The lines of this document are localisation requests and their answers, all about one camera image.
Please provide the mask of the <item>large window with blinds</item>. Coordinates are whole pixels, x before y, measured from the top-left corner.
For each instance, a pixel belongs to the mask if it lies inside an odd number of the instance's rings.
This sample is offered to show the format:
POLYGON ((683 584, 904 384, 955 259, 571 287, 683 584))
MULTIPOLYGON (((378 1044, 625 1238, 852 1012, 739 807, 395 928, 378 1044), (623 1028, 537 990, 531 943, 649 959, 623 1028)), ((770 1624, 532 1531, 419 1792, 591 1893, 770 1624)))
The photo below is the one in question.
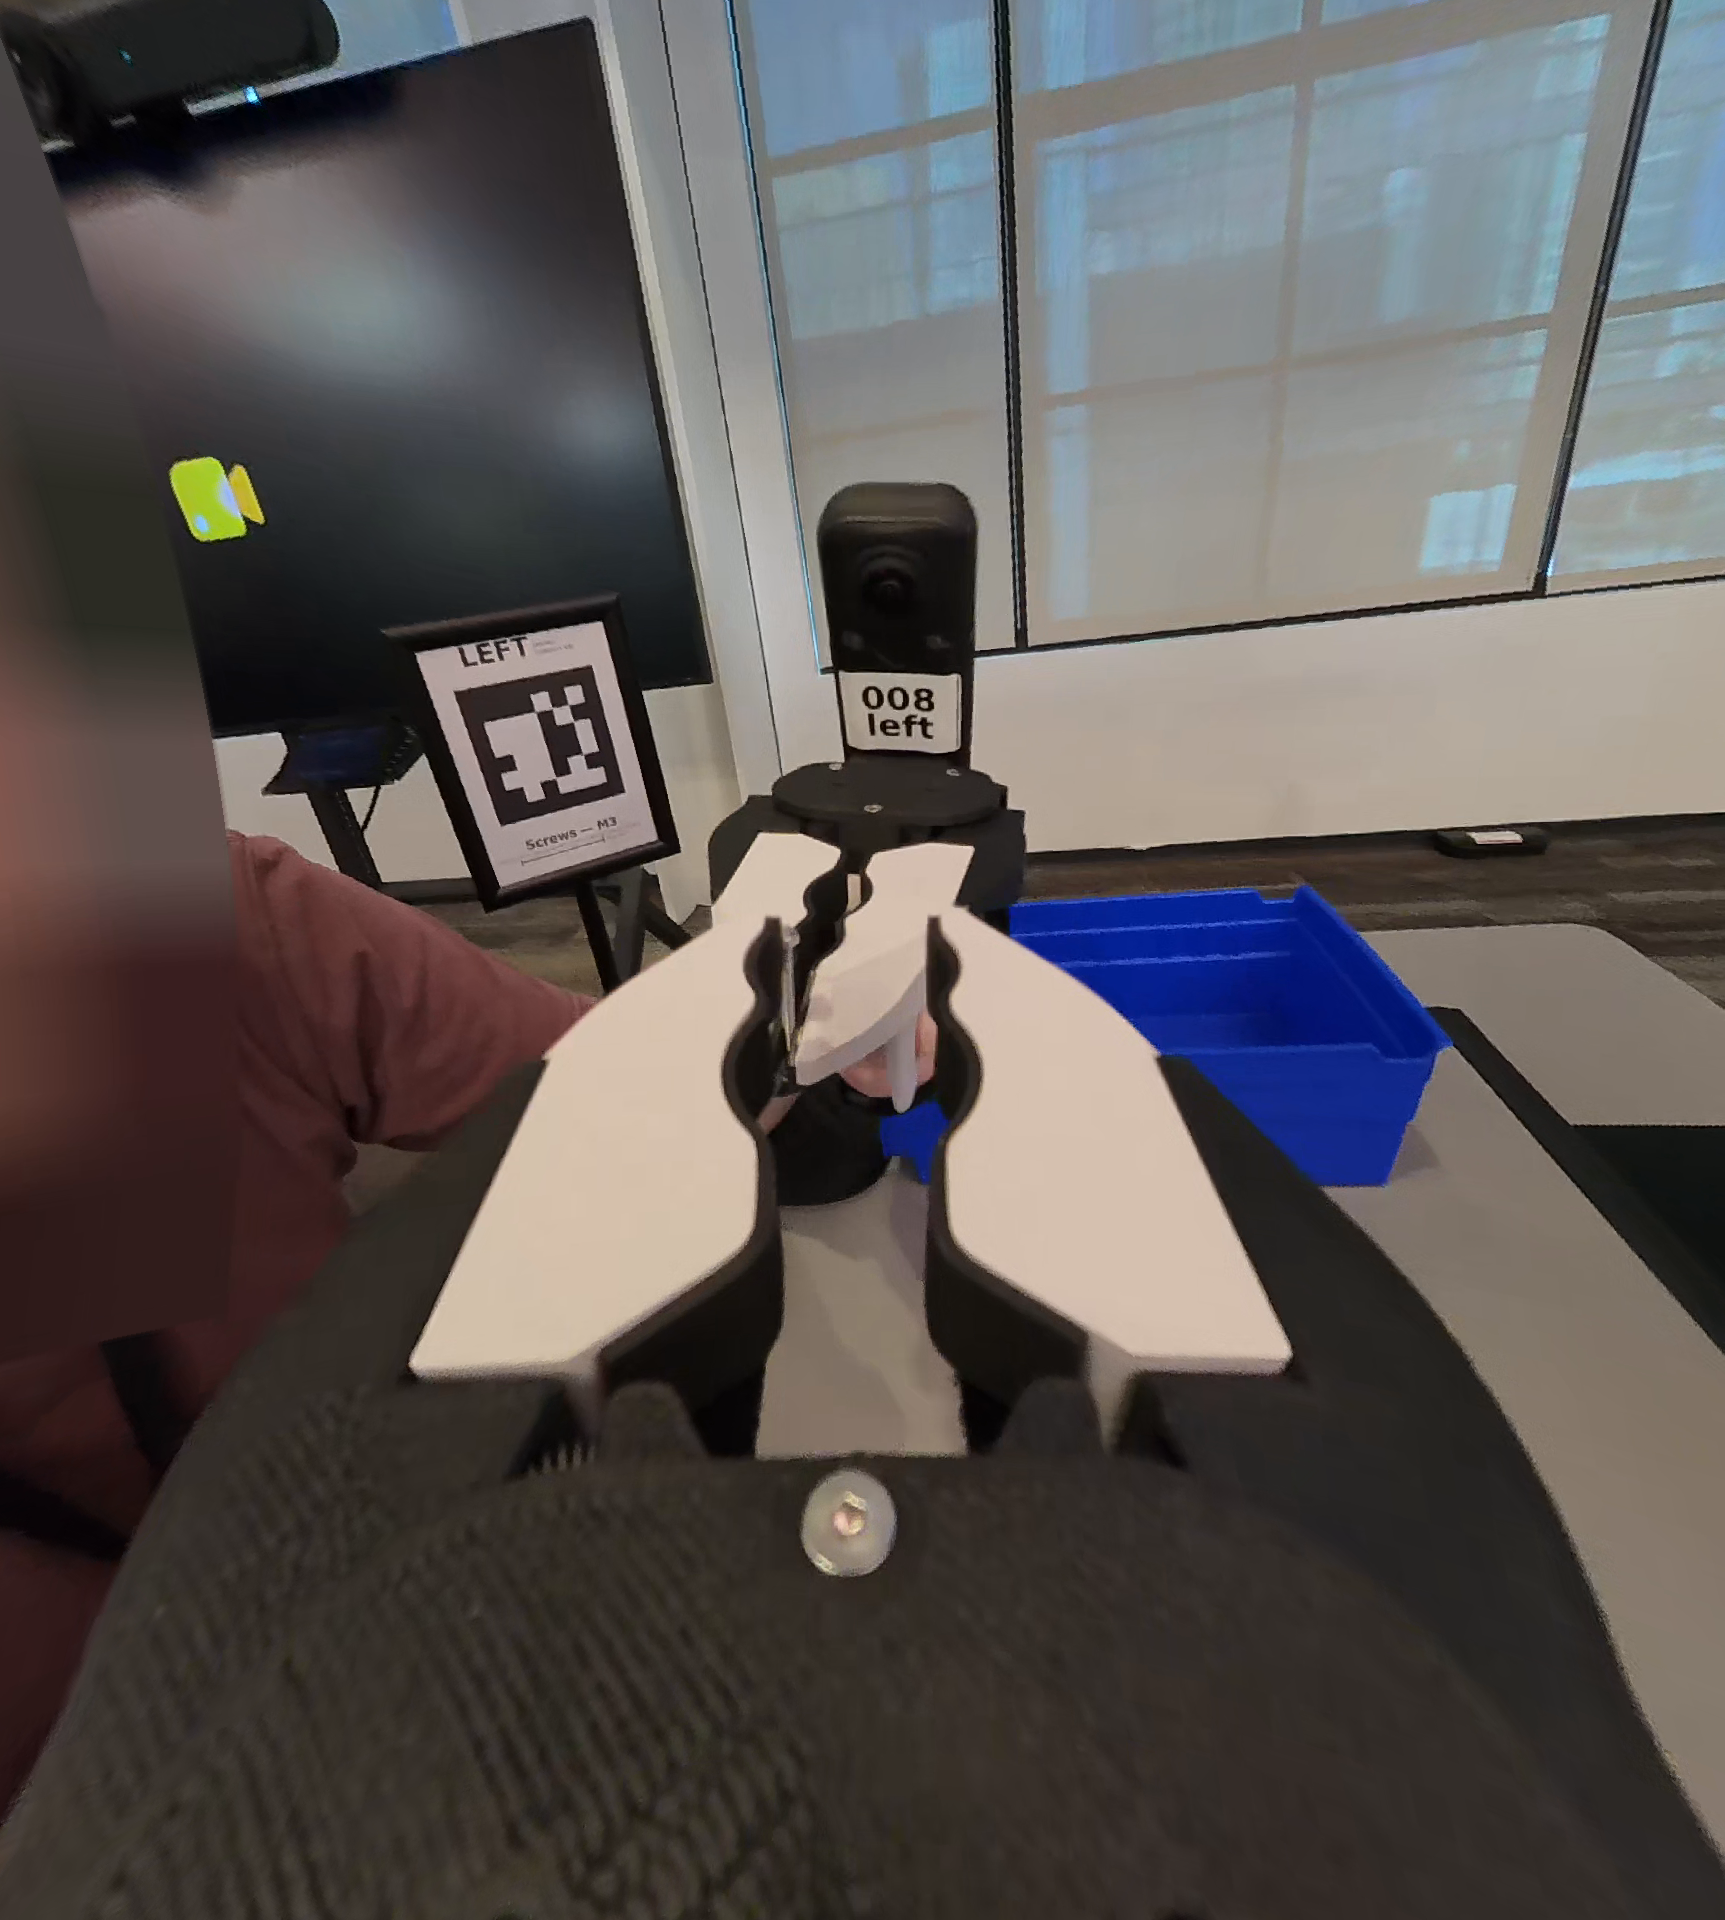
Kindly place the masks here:
POLYGON ((1040 651, 1725 576, 1725 4, 728 7, 807 546, 1040 651))

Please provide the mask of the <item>black display stand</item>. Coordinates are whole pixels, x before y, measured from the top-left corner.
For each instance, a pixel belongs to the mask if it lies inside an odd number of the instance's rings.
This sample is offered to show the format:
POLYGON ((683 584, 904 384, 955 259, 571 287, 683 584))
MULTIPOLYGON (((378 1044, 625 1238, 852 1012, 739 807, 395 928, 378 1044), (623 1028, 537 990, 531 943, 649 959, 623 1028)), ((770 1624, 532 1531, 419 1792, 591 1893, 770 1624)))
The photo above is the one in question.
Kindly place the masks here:
POLYGON ((284 732, 283 760, 261 795, 305 800, 330 863, 350 880, 386 888, 369 843, 375 804, 424 757, 419 732, 400 716, 284 732))

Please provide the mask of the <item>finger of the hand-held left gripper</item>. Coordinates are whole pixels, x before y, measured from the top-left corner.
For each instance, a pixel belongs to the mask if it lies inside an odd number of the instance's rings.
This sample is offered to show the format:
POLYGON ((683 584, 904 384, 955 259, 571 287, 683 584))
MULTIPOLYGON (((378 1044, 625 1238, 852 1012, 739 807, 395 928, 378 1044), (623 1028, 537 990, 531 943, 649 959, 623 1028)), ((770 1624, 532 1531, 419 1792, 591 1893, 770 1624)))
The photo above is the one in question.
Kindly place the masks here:
POLYGON ((841 1079, 908 1113, 924 1080, 926 928, 957 905, 972 850, 921 843, 877 853, 865 896, 812 973, 797 1039, 797 1086, 841 1079))
POLYGON ((704 949, 722 963, 805 949, 816 963, 841 943, 847 916, 843 848, 805 833, 764 831, 718 892, 704 949))

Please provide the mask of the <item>large black wall display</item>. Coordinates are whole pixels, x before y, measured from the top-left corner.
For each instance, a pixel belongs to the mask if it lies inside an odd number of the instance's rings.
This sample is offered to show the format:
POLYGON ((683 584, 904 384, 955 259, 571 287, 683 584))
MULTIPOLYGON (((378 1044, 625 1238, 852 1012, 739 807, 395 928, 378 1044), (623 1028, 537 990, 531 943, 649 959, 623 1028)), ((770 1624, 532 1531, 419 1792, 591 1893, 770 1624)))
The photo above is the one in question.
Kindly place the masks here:
POLYGON ((713 681, 591 18, 50 168, 214 737, 383 714, 388 630, 583 599, 645 691, 713 681))

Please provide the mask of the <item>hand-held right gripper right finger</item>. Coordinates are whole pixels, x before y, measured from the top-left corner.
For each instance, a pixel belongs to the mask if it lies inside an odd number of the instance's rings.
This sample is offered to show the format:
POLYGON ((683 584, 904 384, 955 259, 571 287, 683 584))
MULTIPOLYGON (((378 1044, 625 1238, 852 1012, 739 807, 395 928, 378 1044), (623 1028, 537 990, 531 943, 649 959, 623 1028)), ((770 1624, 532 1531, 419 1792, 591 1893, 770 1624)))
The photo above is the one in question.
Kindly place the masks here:
POLYGON ((1281 1380, 1293 1347, 1162 1059, 1072 975, 974 916, 926 928, 944 1137, 924 1324, 971 1443, 1040 1382, 1104 1438, 1151 1380, 1281 1380))

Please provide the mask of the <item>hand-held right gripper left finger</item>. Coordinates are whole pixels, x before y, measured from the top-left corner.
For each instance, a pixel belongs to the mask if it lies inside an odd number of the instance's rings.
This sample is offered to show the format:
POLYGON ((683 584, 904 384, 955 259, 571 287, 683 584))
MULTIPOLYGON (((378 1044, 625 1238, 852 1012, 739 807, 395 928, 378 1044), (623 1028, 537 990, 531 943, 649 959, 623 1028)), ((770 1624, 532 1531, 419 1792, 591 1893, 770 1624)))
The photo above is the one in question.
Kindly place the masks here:
POLYGON ((597 1428, 670 1388, 707 1453, 753 1456, 785 1307, 762 1128, 779 1060, 779 916, 735 916, 554 1044, 408 1369, 545 1380, 597 1428))

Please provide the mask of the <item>blue plastic bin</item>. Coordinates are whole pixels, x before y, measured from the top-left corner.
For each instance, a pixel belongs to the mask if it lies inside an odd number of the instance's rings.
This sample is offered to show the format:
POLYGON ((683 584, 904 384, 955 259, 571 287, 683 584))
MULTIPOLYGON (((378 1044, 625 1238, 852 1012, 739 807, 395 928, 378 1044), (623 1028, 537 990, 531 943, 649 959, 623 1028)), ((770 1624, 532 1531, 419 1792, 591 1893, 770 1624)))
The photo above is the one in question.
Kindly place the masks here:
POLYGON ((1380 1188, 1449 1036, 1310 887, 1018 902, 1008 932, 1324 1188, 1380 1188))

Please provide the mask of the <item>black framed marker sign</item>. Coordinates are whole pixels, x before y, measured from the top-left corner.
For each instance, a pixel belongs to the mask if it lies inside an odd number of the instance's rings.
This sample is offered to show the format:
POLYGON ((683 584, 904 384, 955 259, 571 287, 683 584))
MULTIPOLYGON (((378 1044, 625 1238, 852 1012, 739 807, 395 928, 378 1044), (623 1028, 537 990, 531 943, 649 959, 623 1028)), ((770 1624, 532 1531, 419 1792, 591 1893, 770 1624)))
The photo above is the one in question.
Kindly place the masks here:
POLYGON ((384 629, 378 636, 487 913, 574 901, 605 993, 618 957, 598 887, 646 898, 683 853, 616 592, 384 629))

